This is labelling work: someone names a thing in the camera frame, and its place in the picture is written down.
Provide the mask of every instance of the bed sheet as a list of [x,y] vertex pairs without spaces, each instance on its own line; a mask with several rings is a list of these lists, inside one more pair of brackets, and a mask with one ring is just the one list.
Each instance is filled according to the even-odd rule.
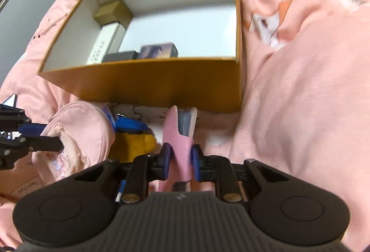
[[[46,123],[77,98],[36,75],[78,0],[56,0],[0,90]],[[245,89],[234,114],[199,112],[195,143],[241,163],[256,158],[334,192],[351,222],[353,251],[370,243],[369,0],[242,0]],[[148,116],[161,140],[163,109],[118,106]]]

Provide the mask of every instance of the small brown box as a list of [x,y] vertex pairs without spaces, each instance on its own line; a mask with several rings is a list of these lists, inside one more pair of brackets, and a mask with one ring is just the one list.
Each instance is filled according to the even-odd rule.
[[94,19],[101,26],[112,22],[119,22],[127,29],[133,15],[121,0],[111,1],[100,7]]

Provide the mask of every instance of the bolt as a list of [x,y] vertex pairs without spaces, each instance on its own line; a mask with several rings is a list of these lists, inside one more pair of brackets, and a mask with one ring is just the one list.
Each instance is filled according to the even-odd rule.
[[121,199],[126,204],[134,204],[140,201],[140,197],[137,194],[124,194]]
[[238,203],[243,199],[237,192],[229,192],[228,194],[224,194],[222,198],[229,203]]

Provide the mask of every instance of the screw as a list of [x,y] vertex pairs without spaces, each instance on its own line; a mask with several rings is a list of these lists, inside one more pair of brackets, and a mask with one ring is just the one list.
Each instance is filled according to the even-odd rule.
[[237,192],[229,192],[228,194],[224,194],[222,198],[229,203],[238,203],[242,200],[242,196]]
[[137,194],[124,194],[121,199],[126,204],[134,204],[140,201],[140,197]]

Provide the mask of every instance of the pink card holder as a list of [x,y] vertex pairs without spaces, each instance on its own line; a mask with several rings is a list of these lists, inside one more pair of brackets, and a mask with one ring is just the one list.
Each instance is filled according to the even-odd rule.
[[190,149],[193,145],[195,122],[197,120],[197,109],[191,108],[187,111],[191,115],[188,136],[179,132],[177,106],[170,108],[163,124],[162,143],[168,142],[173,148],[173,157],[170,163],[170,173],[166,181],[160,181],[159,191],[171,191],[174,183],[189,181],[192,179],[193,170],[190,164]]

